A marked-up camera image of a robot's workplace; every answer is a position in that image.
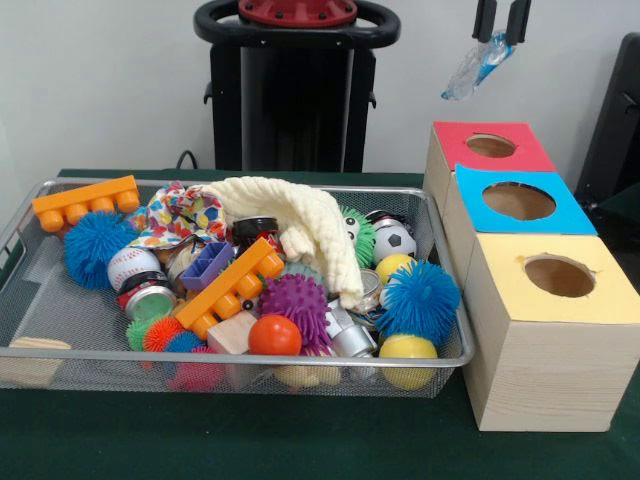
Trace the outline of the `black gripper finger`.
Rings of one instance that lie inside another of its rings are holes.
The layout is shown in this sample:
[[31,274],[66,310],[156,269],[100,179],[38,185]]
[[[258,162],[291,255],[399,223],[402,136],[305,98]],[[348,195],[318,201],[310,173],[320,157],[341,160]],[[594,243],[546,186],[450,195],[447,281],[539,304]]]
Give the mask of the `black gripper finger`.
[[478,0],[473,28],[473,38],[480,43],[488,43],[494,31],[496,0]]
[[509,46],[516,46],[525,41],[530,7],[531,0],[511,2],[505,32],[506,43]]

